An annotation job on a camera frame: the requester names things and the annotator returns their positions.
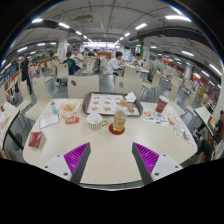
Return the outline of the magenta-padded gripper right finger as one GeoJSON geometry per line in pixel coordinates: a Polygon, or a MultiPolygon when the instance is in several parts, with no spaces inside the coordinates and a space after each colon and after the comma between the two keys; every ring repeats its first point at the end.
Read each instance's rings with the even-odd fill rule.
{"type": "Polygon", "coordinates": [[[169,155],[159,155],[138,143],[132,144],[132,153],[144,185],[182,169],[182,166],[174,161],[169,155]]]}

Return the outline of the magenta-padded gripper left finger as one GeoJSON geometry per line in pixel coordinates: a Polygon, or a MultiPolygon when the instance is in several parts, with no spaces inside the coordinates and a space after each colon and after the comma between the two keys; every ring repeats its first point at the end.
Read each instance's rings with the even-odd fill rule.
{"type": "Polygon", "coordinates": [[[64,155],[55,155],[43,169],[79,185],[90,153],[90,143],[85,143],[64,155]]]}

